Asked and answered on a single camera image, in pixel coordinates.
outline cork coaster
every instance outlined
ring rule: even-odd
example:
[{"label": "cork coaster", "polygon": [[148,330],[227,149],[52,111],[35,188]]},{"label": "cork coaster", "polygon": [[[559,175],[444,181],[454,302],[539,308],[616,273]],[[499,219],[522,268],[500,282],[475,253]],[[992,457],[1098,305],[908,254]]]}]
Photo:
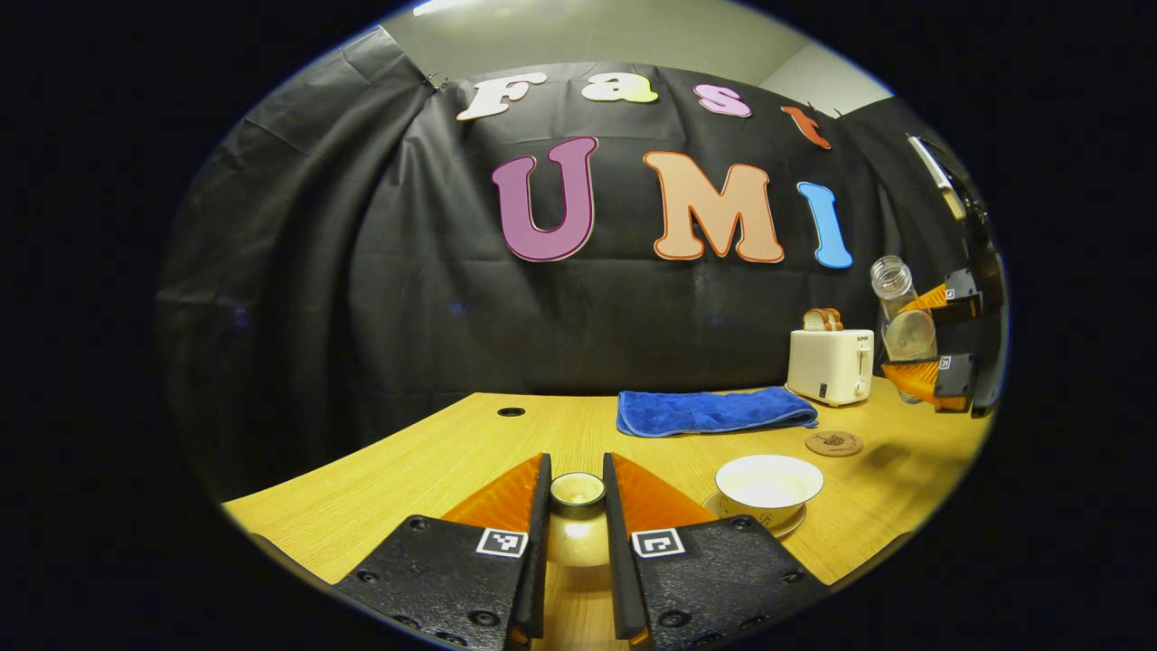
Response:
[{"label": "cork coaster", "polygon": [[818,432],[808,438],[806,445],[824,457],[852,457],[864,449],[864,442],[848,432]]}]

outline blue letter i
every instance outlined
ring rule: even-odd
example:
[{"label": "blue letter i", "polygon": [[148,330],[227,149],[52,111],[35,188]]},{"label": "blue letter i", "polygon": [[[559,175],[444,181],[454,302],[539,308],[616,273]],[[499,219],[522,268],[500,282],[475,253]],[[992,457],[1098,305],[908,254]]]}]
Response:
[{"label": "blue letter i", "polygon": [[808,199],[811,216],[816,220],[816,234],[819,236],[816,259],[831,268],[852,266],[852,253],[843,246],[840,222],[835,219],[835,194],[823,185],[808,182],[796,185],[796,190]]}]

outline blue towel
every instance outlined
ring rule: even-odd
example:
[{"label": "blue towel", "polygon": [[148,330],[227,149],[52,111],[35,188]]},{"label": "blue towel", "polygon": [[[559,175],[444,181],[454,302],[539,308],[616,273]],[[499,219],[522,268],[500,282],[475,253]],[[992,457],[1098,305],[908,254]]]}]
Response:
[{"label": "blue towel", "polygon": [[811,404],[783,387],[727,395],[622,392],[616,426],[624,435],[659,438],[753,428],[815,428],[818,416]]}]

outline white bowl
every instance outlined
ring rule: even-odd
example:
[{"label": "white bowl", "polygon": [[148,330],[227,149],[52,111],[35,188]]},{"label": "white bowl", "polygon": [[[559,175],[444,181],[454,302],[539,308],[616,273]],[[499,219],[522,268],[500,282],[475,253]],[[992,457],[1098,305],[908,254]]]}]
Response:
[{"label": "white bowl", "polygon": [[824,488],[819,468],[794,457],[740,457],[715,473],[724,516],[752,516],[773,530],[788,521]]}]

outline purple letter u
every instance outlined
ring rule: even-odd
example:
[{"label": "purple letter u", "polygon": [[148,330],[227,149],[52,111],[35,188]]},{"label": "purple letter u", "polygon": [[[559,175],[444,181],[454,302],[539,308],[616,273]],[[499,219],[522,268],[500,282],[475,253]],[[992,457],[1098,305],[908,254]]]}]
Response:
[{"label": "purple letter u", "polygon": [[595,229],[595,199],[590,188],[590,155],[598,140],[584,135],[559,142],[546,157],[562,171],[562,197],[566,214],[552,230],[535,225],[530,214],[530,172],[533,156],[509,160],[491,176],[499,186],[499,209],[502,235],[514,254],[530,261],[551,261],[575,253]]}]

